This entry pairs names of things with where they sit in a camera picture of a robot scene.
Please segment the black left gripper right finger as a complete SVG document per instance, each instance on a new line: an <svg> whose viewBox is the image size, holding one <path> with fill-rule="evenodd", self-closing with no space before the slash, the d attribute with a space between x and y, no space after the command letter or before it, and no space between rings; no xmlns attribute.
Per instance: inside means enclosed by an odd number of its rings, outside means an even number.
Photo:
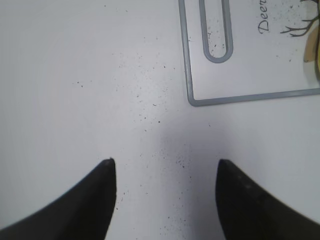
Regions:
<svg viewBox="0 0 320 240"><path fill-rule="evenodd" d="M227 240L318 240L320 225L269 194L232 161L218 163L215 201Z"/></svg>

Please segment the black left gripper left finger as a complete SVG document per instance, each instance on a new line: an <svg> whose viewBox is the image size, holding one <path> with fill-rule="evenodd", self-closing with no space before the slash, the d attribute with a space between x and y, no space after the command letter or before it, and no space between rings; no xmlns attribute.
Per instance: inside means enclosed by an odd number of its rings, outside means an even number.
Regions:
<svg viewBox="0 0 320 240"><path fill-rule="evenodd" d="M103 240L117 199L114 159L101 161L55 201L0 231L2 240Z"/></svg>

